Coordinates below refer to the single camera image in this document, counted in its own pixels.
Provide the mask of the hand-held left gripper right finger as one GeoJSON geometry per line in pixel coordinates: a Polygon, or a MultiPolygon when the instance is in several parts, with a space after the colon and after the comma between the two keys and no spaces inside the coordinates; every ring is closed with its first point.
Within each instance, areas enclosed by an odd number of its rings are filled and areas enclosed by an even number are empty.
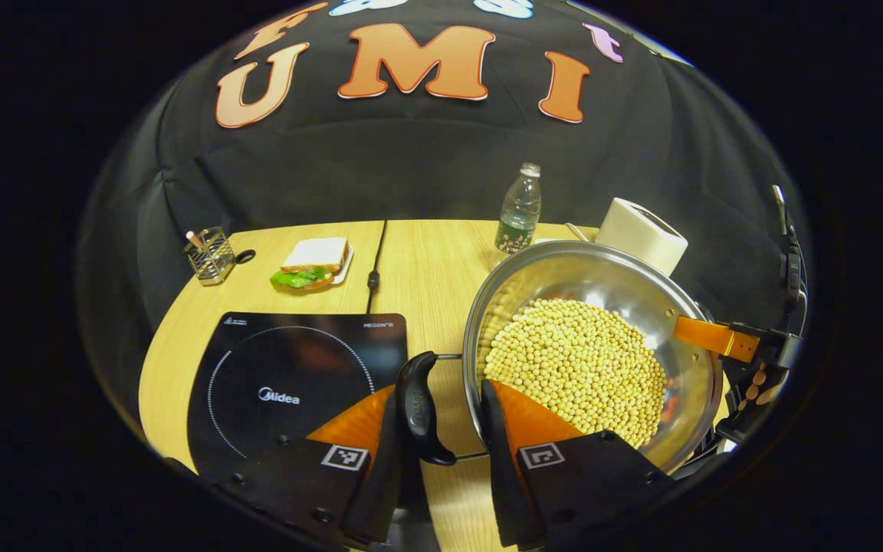
{"type": "Polygon", "coordinates": [[[481,411],[505,546],[581,549],[631,527],[676,487],[613,431],[584,434],[501,382],[481,382],[481,411]]]}

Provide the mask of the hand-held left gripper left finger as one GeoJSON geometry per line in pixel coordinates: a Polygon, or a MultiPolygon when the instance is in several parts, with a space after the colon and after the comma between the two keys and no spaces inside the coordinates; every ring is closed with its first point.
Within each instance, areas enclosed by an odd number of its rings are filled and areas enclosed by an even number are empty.
{"type": "Polygon", "coordinates": [[[310,547],[368,547],[388,540],[400,479],[402,437],[388,386],[308,436],[274,437],[218,485],[310,547]]]}

